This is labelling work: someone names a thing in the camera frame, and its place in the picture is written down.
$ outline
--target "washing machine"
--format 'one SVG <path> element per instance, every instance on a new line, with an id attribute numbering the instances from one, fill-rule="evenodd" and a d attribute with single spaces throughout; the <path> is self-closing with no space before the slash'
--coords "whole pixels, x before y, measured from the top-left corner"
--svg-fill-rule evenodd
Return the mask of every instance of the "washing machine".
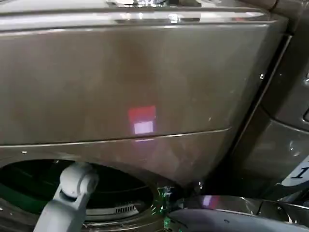
<path id="1" fill-rule="evenodd" d="M 226 180 L 236 188 L 219 191 L 282 201 L 303 195 L 305 202 L 309 187 L 308 4 L 280 0 L 269 10 L 289 18 L 286 44 L 225 164 L 231 173 Z"/>
<path id="2" fill-rule="evenodd" d="M 32 231 L 73 161 L 100 176 L 83 231 L 162 229 L 228 151 L 286 26 L 234 0 L 2 0 L 0 229 Z"/>

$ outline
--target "vent grille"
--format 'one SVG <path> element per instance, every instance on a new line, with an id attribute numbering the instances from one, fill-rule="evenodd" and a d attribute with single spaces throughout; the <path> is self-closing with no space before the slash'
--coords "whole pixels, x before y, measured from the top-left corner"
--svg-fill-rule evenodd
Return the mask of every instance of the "vent grille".
<path id="1" fill-rule="evenodd" d="M 117 208 L 116 209 L 116 213 L 117 214 L 119 214 L 119 213 L 127 213 L 127 212 L 130 212 L 130 211 L 133 211 L 133 210 L 135 210 L 135 206 L 130 205 L 130 206 L 126 206 L 126 207 Z"/>

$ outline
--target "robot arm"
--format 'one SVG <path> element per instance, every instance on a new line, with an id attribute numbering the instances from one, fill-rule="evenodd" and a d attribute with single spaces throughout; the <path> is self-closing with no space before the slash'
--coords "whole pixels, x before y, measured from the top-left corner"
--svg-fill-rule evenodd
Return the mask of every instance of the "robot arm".
<path id="1" fill-rule="evenodd" d="M 60 176 L 53 199 L 43 209 L 34 232 L 77 232 L 86 216 L 86 205 L 96 189 L 98 175 L 88 163 L 74 163 Z"/>

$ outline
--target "metallic gray panel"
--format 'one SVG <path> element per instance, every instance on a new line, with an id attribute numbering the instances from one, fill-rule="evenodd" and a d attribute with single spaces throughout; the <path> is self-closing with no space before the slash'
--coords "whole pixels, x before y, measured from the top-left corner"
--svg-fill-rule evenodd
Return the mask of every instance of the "metallic gray panel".
<path id="1" fill-rule="evenodd" d="M 0 143 L 230 128 L 247 111 L 283 25 L 2 33 Z M 151 113 L 136 113 L 143 107 Z"/>
<path id="2" fill-rule="evenodd" d="M 257 215 L 262 201 L 234 196 L 197 196 L 185 199 L 184 208 L 216 209 Z"/>
<path id="3" fill-rule="evenodd" d="M 294 32 L 301 17 L 307 17 L 308 2 L 306 0 L 278 0 L 271 11 L 289 19 L 288 30 Z"/>
<path id="4" fill-rule="evenodd" d="M 252 4 L 254 6 L 262 7 L 263 9 L 270 10 L 272 9 L 277 0 L 242 0 L 245 3 Z"/>
<path id="5" fill-rule="evenodd" d="M 53 145 L 0 146 L 0 167 L 34 159 L 86 161 L 110 166 L 146 182 L 186 185 L 207 175 L 222 159 L 228 130 Z"/>
<path id="6" fill-rule="evenodd" d="M 305 5 L 295 35 L 281 60 L 262 101 L 277 120 L 309 130 L 303 116 L 309 109 L 309 8 Z"/>
<path id="7" fill-rule="evenodd" d="M 293 193 L 277 184 L 308 156 L 308 141 L 309 133 L 269 119 L 259 108 L 232 154 L 236 191 L 267 199 Z"/>

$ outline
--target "number label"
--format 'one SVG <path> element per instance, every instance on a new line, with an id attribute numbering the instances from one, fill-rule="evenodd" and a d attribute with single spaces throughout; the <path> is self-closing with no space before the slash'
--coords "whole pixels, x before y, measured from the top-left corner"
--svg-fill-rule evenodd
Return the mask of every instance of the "number label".
<path id="1" fill-rule="evenodd" d="M 309 181 L 309 156 L 304 159 L 282 182 L 283 186 L 295 186 Z"/>

